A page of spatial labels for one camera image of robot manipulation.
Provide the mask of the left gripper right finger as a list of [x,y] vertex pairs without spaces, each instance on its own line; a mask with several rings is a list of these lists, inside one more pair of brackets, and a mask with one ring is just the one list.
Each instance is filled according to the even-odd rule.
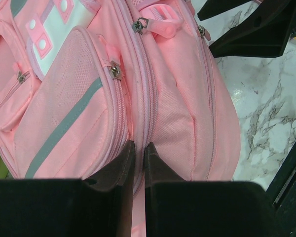
[[149,237],[282,237],[265,192],[253,182],[186,181],[145,148],[145,212]]

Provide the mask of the pink student backpack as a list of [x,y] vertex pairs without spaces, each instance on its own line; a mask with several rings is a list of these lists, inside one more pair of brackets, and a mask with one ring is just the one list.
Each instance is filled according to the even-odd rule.
[[135,143],[187,181],[230,180],[236,110],[189,0],[0,0],[0,156],[13,178],[87,178]]

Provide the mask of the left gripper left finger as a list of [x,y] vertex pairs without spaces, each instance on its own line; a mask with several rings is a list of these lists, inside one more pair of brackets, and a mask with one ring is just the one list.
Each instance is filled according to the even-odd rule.
[[0,180],[0,237],[129,237],[135,143],[85,180]]

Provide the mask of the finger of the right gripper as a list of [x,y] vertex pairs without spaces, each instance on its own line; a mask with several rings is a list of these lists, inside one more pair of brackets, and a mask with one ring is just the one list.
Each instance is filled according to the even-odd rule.
[[[259,0],[258,8],[248,20],[266,24],[272,20],[296,24],[296,0]],[[247,3],[246,0],[208,0],[197,13],[199,20],[206,20]]]
[[214,57],[280,57],[296,37],[296,0],[264,0],[210,45]]

